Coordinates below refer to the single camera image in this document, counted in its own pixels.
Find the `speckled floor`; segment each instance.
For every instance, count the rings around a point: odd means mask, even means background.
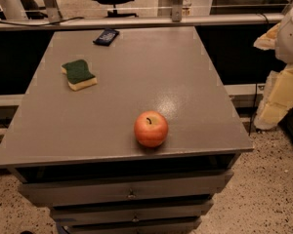
[[[241,155],[233,178],[190,234],[293,233],[293,144],[281,128],[251,138],[255,150]],[[58,233],[49,210],[33,207],[19,184],[0,172],[0,234]]]

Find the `desk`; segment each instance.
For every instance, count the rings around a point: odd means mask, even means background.
[[[193,27],[55,33],[0,145],[20,193],[71,233],[189,231],[252,143]],[[85,59],[98,84],[74,92],[61,65]],[[158,148],[133,125],[157,110]]]

